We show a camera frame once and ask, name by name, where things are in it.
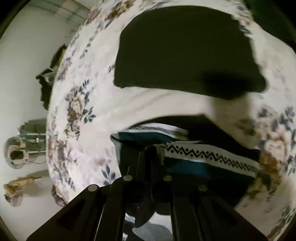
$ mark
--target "bed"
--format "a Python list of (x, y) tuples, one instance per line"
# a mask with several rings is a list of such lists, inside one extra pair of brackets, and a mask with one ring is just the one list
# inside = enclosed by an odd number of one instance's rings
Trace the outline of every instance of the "bed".
[[(133, 73), (138, 67), (117, 64), (119, 54), (124, 55), (120, 47), (124, 28), (141, 13), (181, 5), (204, 6), (231, 16), (250, 43), (266, 84), (257, 88), (254, 83), (255, 89), (227, 99), (219, 91), (205, 94), (120, 82), (117, 77), (124, 72), (136, 78)], [(131, 49), (137, 43), (131, 42)], [(57, 196), (68, 203), (88, 185), (108, 185), (121, 176), (110, 139), (114, 133), (159, 117), (203, 115), (244, 148), (260, 151), (258, 168), (263, 175), (255, 177), (235, 209), (269, 240), (277, 240), (296, 212), (295, 64), (294, 51), (255, 23), (240, 1), (112, 0), (100, 4), (68, 45), (52, 90), (46, 155)], [(159, 128), (154, 124), (148, 127)]]

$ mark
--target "black object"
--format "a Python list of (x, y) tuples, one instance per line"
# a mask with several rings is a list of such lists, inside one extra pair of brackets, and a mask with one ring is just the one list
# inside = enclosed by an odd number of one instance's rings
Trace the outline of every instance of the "black object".
[[(184, 177), (166, 176), (155, 154), (154, 147), (141, 152), (128, 175), (111, 185), (87, 187), (27, 241), (122, 240), (125, 212), (145, 199), (169, 203), (176, 241), (267, 240), (224, 200), (206, 190), (203, 180), (197, 178), (194, 185), (184, 186)], [(143, 225), (147, 219), (139, 221), (136, 216), (135, 223)]]
[(266, 81), (230, 14), (175, 6), (144, 12), (121, 32), (114, 84), (232, 99)]

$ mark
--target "round metal object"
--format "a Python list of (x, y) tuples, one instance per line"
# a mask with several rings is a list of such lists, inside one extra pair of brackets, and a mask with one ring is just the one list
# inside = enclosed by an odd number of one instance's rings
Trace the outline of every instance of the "round metal object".
[(98, 187), (96, 186), (96, 185), (90, 185), (90, 186), (88, 186), (88, 188), (87, 188), (90, 192), (94, 192), (95, 190), (97, 190), (98, 189)]
[(198, 189), (199, 189), (200, 191), (202, 191), (202, 192), (205, 192), (205, 191), (207, 191), (207, 186), (204, 185), (204, 184), (200, 184), (200, 185), (198, 186)]
[(163, 180), (166, 181), (166, 182), (170, 182), (172, 180), (172, 176), (166, 175), (166, 176), (163, 177)]
[(123, 177), (123, 179), (126, 181), (126, 182), (129, 182), (133, 179), (133, 177), (131, 175), (126, 175)]

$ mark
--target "white floral fabric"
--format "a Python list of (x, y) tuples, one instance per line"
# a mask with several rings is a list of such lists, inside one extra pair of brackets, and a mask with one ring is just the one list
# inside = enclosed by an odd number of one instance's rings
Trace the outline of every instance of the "white floral fabric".
[[(206, 6), (238, 20), (250, 38), (267, 89), (227, 101), (181, 91), (114, 86), (114, 63), (124, 27), (143, 11), (175, 5)], [(100, 4), (69, 44), (53, 86), (47, 163), (57, 195), (69, 202), (88, 185), (107, 185), (120, 176), (111, 134), (159, 116), (205, 114), (241, 145), (261, 149), (261, 172), (236, 210), (269, 240), (277, 240), (296, 211), (295, 66), (293, 50), (257, 25), (240, 1)]]

